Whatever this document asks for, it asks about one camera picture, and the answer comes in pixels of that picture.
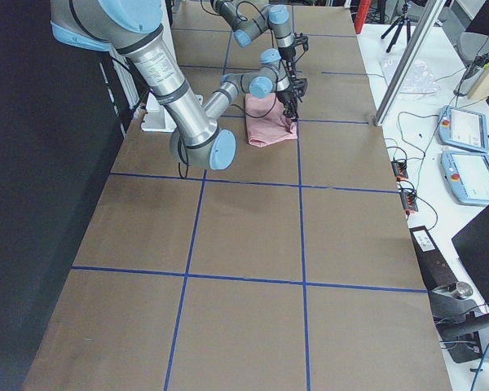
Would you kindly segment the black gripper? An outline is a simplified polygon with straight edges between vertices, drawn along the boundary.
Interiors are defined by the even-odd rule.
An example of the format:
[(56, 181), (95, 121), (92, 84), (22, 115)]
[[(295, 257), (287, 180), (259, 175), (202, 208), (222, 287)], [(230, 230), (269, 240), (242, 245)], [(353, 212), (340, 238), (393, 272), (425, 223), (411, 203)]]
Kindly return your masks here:
[(277, 90), (277, 98), (284, 105), (284, 116), (291, 120), (298, 120), (297, 103), (306, 95), (308, 81), (306, 78), (289, 77), (286, 87)]
[(309, 38), (304, 33), (290, 33), (288, 36), (278, 39), (278, 51), (281, 59), (286, 62), (286, 73), (291, 84), (301, 82), (297, 76), (296, 66), (298, 61), (296, 48), (298, 46), (302, 47), (302, 55), (309, 50)]

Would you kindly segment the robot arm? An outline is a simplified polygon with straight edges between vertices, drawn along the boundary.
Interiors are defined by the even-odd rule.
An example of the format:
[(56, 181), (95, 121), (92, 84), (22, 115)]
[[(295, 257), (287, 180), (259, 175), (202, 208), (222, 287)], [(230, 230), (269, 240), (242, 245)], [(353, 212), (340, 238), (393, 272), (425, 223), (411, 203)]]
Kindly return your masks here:
[(215, 14), (221, 16), (231, 27), (240, 47), (249, 46), (260, 35), (270, 31), (290, 79), (299, 86), (307, 86), (306, 78), (297, 78), (296, 64), (299, 60), (297, 47), (302, 47), (303, 55), (309, 50), (308, 36), (293, 31), (292, 18), (287, 7), (266, 5), (261, 9), (257, 8), (257, 15), (250, 19), (240, 13), (239, 6), (242, 3), (251, 4), (248, 1), (237, 4), (233, 1), (210, 1)]
[(224, 76), (205, 103), (198, 101), (165, 44), (158, 1), (53, 1), (51, 27), (59, 42), (92, 51), (113, 47), (130, 59), (176, 124), (170, 139), (173, 156), (187, 166), (221, 170), (234, 159), (236, 138), (219, 126), (218, 118), (240, 94), (263, 99), (274, 93), (284, 115), (298, 118), (307, 80), (296, 75), (296, 48), (307, 51), (309, 44), (305, 34), (293, 31), (284, 5), (266, 5), (252, 19), (241, 15), (233, 1), (213, 1), (211, 7), (229, 24), (239, 46), (248, 46), (266, 31), (272, 31), (277, 46), (261, 53), (256, 72)]

